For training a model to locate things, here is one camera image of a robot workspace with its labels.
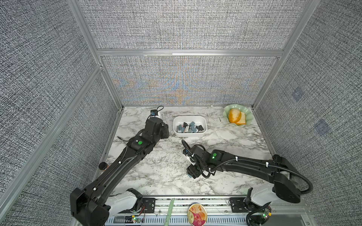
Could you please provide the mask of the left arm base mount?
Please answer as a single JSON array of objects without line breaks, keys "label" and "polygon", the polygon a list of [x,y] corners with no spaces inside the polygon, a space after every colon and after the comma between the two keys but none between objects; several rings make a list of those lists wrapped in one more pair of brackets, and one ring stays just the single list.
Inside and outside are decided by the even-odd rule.
[{"label": "left arm base mount", "polygon": [[145,198],[137,190],[130,188],[123,194],[117,195],[119,203],[117,213],[154,213],[156,199]]}]

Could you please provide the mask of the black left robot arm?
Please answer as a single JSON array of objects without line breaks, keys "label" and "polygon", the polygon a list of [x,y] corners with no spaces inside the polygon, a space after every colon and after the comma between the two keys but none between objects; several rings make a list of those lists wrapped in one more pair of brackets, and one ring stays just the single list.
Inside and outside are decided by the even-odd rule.
[{"label": "black left robot arm", "polygon": [[110,216],[106,201],[124,176],[149,153],[157,142],[169,137],[168,125],[151,117],[145,128],[128,141],[119,157],[84,189],[75,188],[70,195],[72,216],[84,226],[103,226]]}]

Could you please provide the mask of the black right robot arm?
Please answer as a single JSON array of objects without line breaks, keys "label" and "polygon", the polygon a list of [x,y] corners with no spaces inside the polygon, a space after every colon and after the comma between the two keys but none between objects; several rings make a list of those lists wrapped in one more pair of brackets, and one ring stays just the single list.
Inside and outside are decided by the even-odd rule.
[{"label": "black right robot arm", "polygon": [[270,188],[252,188],[248,192],[248,201],[258,206],[278,199],[300,203],[301,195],[313,191],[311,181],[277,154],[273,155],[271,160],[257,160],[236,156],[222,150],[213,150],[209,153],[200,146],[194,146],[192,150],[184,149],[183,154],[191,162],[187,173],[194,179],[201,175],[209,178],[217,171],[230,171],[268,182],[271,185]]}]

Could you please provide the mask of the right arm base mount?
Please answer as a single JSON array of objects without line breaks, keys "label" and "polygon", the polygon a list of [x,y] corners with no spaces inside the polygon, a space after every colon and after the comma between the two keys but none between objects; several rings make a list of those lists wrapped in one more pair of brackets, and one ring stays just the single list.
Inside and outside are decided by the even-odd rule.
[{"label": "right arm base mount", "polygon": [[248,190],[246,196],[230,198],[228,204],[231,206],[232,213],[246,213],[261,208],[263,204],[253,198],[256,192],[257,189],[252,187]]}]

